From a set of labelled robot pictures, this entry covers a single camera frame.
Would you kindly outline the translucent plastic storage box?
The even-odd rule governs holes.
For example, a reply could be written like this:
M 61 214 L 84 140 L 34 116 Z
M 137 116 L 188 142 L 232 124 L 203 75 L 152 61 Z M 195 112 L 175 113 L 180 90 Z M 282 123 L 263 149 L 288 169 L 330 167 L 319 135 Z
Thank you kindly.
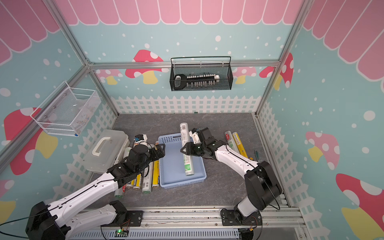
M 129 137 L 123 131 L 104 130 L 83 158 L 86 170 L 103 174 L 123 159 Z

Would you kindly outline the green circuit board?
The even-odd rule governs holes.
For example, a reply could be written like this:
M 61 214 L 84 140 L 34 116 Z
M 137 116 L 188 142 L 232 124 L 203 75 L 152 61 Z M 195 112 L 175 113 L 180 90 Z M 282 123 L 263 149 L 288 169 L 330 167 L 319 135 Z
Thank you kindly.
M 129 236 L 129 230 L 118 229 L 115 231 L 115 238 L 127 238 Z

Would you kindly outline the black socket bit holder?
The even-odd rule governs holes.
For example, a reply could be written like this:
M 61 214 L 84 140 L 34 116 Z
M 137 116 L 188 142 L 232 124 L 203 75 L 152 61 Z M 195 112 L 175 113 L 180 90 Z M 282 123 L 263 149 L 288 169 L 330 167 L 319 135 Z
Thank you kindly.
M 185 88 L 197 88 L 213 86 L 220 81 L 220 76 L 215 74 L 203 75 L 176 75 L 172 82 L 174 90 L 183 90 Z

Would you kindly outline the white red-label wrap roll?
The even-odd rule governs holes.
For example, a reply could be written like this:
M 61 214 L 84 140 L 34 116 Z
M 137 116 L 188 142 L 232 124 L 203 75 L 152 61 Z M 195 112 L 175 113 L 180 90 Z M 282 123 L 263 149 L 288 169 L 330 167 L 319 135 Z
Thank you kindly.
M 225 137 L 226 137 L 226 140 L 227 140 L 227 144 L 230 146 L 230 148 L 235 151 L 236 153 L 240 153 L 239 152 L 239 149 L 237 147 L 237 144 L 235 142 L 235 139 L 233 137 L 233 134 L 231 131 L 226 131 L 225 132 Z

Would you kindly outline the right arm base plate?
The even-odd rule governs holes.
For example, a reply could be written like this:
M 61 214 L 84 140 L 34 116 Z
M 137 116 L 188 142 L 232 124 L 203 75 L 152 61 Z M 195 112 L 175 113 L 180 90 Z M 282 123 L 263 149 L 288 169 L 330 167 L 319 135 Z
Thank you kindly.
M 223 226 L 262 226 L 263 220 L 259 211 L 244 217 L 238 210 L 221 209 L 220 216 Z

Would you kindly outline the yellow wrap roll by basket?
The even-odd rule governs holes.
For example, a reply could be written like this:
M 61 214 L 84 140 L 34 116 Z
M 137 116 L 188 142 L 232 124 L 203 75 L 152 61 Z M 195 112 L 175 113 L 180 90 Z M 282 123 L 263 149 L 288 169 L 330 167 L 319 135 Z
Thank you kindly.
M 160 186 L 160 161 L 154 161 L 152 187 Z

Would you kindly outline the white green-label wrap roll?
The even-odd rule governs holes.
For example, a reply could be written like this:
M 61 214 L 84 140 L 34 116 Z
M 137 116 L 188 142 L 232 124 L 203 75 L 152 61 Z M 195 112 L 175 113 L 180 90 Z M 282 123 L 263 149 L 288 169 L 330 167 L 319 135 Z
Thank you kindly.
M 194 171 L 192 156 L 188 155 L 190 135 L 189 135 L 189 129 L 188 129 L 187 123 L 180 124 L 180 132 L 181 132 L 181 141 L 182 141 L 181 152 L 184 154 L 183 158 L 184 158 L 185 174 L 186 176 L 192 176 L 195 174 L 195 171 Z

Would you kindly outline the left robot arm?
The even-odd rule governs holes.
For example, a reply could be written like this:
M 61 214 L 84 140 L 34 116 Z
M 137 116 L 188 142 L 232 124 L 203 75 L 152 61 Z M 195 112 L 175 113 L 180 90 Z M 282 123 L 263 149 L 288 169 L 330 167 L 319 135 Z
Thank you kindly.
M 102 225 L 125 225 L 129 220 L 126 207 L 112 201 L 97 210 L 82 211 L 100 199 L 134 180 L 151 162 L 165 156 L 165 145 L 154 147 L 136 145 L 129 156 L 107 170 L 95 181 L 76 192 L 50 204 L 40 202 L 32 207 L 26 226 L 31 240 L 68 240 L 71 237 Z

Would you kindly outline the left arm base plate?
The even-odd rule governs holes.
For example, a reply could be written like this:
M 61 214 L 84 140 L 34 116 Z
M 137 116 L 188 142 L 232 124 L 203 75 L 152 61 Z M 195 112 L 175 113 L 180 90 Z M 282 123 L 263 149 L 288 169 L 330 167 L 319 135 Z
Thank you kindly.
M 143 211 L 126 211 L 118 213 L 110 224 L 104 224 L 102 227 L 140 227 L 143 220 Z

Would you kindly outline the blue plastic basket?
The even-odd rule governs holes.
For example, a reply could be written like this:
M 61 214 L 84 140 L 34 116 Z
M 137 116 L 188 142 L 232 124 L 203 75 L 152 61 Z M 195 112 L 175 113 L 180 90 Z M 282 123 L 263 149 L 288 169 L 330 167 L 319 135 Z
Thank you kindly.
M 187 176 L 181 134 L 159 136 L 159 144 L 165 145 L 165 157 L 160 159 L 160 186 L 164 189 L 201 183 L 207 178 L 203 158 L 192 157 L 195 174 Z

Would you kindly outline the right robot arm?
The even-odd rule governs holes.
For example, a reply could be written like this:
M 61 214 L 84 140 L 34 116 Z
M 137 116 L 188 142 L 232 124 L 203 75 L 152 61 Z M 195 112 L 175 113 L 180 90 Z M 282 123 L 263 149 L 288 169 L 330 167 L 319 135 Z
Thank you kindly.
M 252 214 L 264 210 L 277 201 L 283 189 L 272 166 L 266 162 L 256 162 L 235 152 L 230 146 L 216 140 L 208 128 L 192 129 L 181 148 L 185 156 L 202 157 L 223 163 L 243 177 L 247 195 L 234 207 L 233 217 L 244 223 Z

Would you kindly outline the green handled tool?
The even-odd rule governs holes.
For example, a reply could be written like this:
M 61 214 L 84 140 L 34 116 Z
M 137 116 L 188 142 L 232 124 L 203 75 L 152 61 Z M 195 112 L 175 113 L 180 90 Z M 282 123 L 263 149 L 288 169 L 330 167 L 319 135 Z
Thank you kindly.
M 255 157 L 256 157 L 256 161 L 260 161 L 260 155 L 259 155 L 259 152 L 257 150 L 255 150 Z

